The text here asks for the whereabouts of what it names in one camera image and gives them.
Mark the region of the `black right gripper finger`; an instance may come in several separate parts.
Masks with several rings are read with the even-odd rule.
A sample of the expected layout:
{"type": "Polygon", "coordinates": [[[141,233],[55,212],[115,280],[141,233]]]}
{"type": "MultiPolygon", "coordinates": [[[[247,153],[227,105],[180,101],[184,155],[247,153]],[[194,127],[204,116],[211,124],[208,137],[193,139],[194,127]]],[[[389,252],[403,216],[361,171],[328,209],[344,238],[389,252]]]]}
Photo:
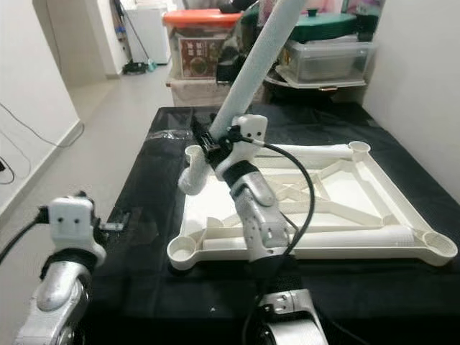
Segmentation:
{"type": "Polygon", "coordinates": [[[205,155],[210,155],[218,151],[218,142],[211,136],[209,128],[198,121],[197,117],[193,117],[190,120],[190,128],[193,132],[195,142],[197,142],[197,145],[203,150],[205,155]]]}

